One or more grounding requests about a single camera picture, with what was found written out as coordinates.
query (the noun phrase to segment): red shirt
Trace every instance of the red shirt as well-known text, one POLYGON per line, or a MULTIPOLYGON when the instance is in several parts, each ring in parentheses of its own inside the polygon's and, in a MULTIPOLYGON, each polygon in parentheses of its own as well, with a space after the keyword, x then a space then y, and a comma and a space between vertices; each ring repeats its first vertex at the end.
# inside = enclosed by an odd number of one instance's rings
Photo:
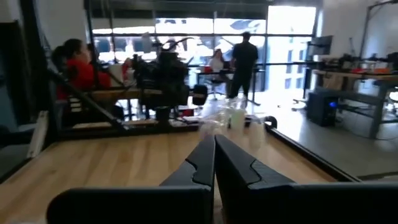
MULTIPOLYGON (((94 68, 90 64, 86 64, 79 60, 70 59, 67 62, 68 68, 75 67, 77 69, 77 76, 69 82, 79 90, 89 90, 94 86, 94 68)), ((108 74, 98 71, 99 84, 105 88, 111 86, 111 79, 108 74)), ((57 88, 57 96, 59 100, 66 100, 68 93, 65 93, 63 88, 57 88)))

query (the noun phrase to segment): computer monitor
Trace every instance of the computer monitor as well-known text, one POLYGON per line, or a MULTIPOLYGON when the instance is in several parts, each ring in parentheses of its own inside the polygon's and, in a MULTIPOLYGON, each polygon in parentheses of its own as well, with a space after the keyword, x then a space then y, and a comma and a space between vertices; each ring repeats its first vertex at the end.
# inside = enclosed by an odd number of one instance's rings
POLYGON ((308 44, 308 56, 329 55, 333 36, 316 37, 308 44))

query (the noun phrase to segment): person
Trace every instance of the person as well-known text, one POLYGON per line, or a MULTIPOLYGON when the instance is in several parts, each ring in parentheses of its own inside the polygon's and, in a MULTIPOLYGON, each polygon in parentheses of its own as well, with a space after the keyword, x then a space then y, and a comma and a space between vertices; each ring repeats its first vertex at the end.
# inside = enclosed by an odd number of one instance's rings
MULTIPOLYGON (((69 39, 62 46, 56 48, 53 52, 53 62, 60 61, 60 57, 66 59, 65 70, 68 73, 73 72, 74 75, 69 76, 69 83, 75 88, 86 91, 94 87, 94 68, 90 64, 91 55, 87 45, 79 39, 69 39)), ((102 87, 109 88, 111 86, 111 79, 108 74, 98 71, 98 81, 102 87)), ((57 87, 58 100, 67 100, 69 93, 65 92, 62 86, 57 87)), ((124 119, 123 108, 113 105, 111 113, 119 118, 124 119)), ((62 123, 65 126, 73 126, 77 123, 101 122, 103 117, 96 111, 89 111, 87 113, 63 113, 62 123)))
POLYGON ((243 88, 243 95, 248 98, 250 80, 254 65, 259 58, 257 47, 249 42, 250 33, 242 34, 243 41, 234 46, 231 59, 231 68, 235 71, 232 79, 230 98, 238 96, 240 87, 243 88))
POLYGON ((225 82, 225 92, 227 95, 229 95, 231 90, 231 80, 226 76, 225 72, 223 71, 224 63, 225 61, 223 58, 223 52, 221 51, 221 49, 217 49, 209 61, 209 66, 211 67, 213 72, 220 72, 220 74, 217 75, 215 79, 225 82))

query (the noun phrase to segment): table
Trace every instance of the table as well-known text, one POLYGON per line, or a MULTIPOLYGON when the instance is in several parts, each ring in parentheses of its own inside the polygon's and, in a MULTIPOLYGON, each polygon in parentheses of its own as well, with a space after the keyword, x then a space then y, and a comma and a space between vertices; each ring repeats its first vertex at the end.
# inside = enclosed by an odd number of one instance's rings
MULTIPOLYGON (((270 135, 255 150, 248 147, 247 136, 233 139, 265 165, 300 184, 334 181, 270 135)), ((195 132, 56 142, 0 185, 0 223, 39 220, 51 199, 72 187, 157 186, 199 141, 195 132)), ((216 215, 220 208, 220 193, 215 189, 216 215)))
POLYGON ((357 74, 357 73, 344 73, 344 72, 327 72, 321 70, 314 70, 313 73, 319 76, 330 75, 330 76, 344 77, 345 79, 352 78, 354 81, 359 79, 375 80, 375 84, 379 87, 377 96, 369 96, 361 93, 356 93, 351 91, 350 88, 345 88, 346 85, 344 85, 343 83, 347 82, 346 80, 343 81, 341 87, 338 87, 338 89, 334 87, 336 96, 339 96, 343 99, 359 101, 362 103, 375 106, 373 113, 362 113, 359 111, 349 110, 351 112, 358 113, 373 119, 368 135, 369 138, 376 139, 377 133, 379 132, 380 124, 398 123, 398 119, 385 120, 385 121, 382 120, 383 119, 382 111, 384 109, 385 99, 387 97, 388 91, 391 88, 398 86, 398 75, 357 74))
MULTIPOLYGON (((252 83, 252 92, 253 92, 253 95, 252 95, 252 99, 251 100, 249 100, 248 99, 248 101, 249 102, 251 102, 251 103, 253 103, 254 105, 256 105, 256 106, 260 106, 261 104, 260 103, 256 103, 256 101, 255 101, 255 94, 256 94, 256 74, 257 73, 264 73, 264 72, 266 72, 265 70, 262 70, 262 69, 253 69, 253 83, 252 83)), ((234 72, 233 71, 230 71, 230 70, 225 70, 225 71, 223 71, 223 74, 226 74, 226 75, 229 75, 229 74, 233 74, 234 72)), ((197 83, 199 83, 199 77, 200 76, 205 76, 205 75, 220 75, 221 74, 221 72, 198 72, 197 73, 197 83)))

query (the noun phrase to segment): woman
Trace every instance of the woman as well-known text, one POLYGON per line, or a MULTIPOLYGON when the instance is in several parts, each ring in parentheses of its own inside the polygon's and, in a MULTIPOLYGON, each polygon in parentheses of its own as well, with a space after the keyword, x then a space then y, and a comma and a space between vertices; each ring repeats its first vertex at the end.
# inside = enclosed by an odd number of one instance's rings
POLYGON ((217 49, 212 58, 209 61, 209 66, 213 70, 213 72, 219 72, 215 79, 225 82, 225 92, 229 95, 229 91, 231 89, 231 80, 226 76, 225 72, 223 71, 224 68, 224 58, 221 49, 217 49))
MULTIPOLYGON (((68 75, 69 83, 81 91, 92 89, 95 85, 94 68, 90 64, 91 55, 87 45, 81 40, 69 39, 61 48, 57 47, 57 52, 54 52, 54 54, 59 54, 60 52, 63 53, 63 57, 67 60, 66 71, 73 73, 73 75, 68 75)), ((98 81, 102 87, 109 88, 111 86, 110 77, 104 72, 98 71, 98 81)), ((64 92, 64 89, 59 86, 57 88, 57 96, 59 100, 66 100, 69 94, 64 92)), ((124 119, 123 109, 118 106, 113 106, 111 113, 119 119, 124 119)), ((69 113, 69 111, 65 111, 62 119, 65 126, 104 121, 103 116, 97 113, 97 111, 84 111, 81 113, 69 113)))

